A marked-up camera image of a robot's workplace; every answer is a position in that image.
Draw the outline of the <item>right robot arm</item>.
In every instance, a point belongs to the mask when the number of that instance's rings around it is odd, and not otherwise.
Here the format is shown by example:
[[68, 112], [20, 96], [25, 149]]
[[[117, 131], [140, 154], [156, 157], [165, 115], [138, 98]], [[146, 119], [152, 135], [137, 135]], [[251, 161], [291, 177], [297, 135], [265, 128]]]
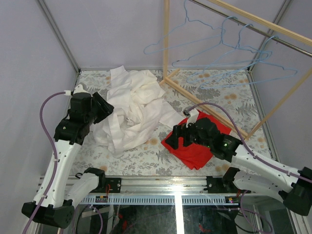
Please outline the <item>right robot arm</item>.
[[221, 133], [208, 118], [174, 126], [171, 136], [165, 142], [176, 150], [180, 146], [180, 138], [185, 147], [195, 144], [204, 146], [215, 157], [255, 172], [252, 175], [230, 167], [222, 179], [225, 191], [231, 193], [239, 189], [260, 193], [282, 202], [296, 214], [309, 214], [312, 207], [310, 168], [299, 170], [258, 154], [240, 139]]

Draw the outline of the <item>cream white garment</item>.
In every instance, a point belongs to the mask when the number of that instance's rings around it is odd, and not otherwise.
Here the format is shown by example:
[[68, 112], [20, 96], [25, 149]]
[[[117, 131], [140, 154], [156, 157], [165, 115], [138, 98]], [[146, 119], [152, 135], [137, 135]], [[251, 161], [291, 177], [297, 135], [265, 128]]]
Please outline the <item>cream white garment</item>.
[[125, 112], [133, 105], [148, 104], [165, 94], [156, 76], [149, 70], [126, 71], [121, 66], [110, 70], [110, 77], [111, 88], [107, 92], [107, 101]]

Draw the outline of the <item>white button shirt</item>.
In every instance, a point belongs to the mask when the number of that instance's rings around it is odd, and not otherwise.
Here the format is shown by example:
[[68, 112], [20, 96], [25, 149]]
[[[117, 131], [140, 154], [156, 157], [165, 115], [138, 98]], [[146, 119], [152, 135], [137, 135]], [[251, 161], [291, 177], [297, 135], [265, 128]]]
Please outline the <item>white button shirt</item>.
[[115, 107], [113, 113], [93, 127], [93, 136], [98, 144], [108, 147], [112, 154], [135, 148], [146, 142], [158, 124], [173, 128], [184, 117], [162, 98], [146, 105], [131, 103]]

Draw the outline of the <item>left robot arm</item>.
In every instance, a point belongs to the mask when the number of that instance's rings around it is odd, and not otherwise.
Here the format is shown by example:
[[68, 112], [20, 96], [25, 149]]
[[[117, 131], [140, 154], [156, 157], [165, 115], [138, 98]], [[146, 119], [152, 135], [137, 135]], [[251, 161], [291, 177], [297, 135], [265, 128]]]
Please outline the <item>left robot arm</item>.
[[102, 192], [107, 187], [105, 172], [88, 168], [81, 178], [65, 192], [67, 179], [74, 159], [83, 145], [93, 124], [99, 123], [113, 113], [114, 107], [95, 92], [71, 92], [70, 108], [55, 129], [54, 136], [47, 135], [53, 154], [43, 182], [30, 202], [21, 209], [30, 222], [66, 229], [73, 217], [75, 208], [91, 192]]

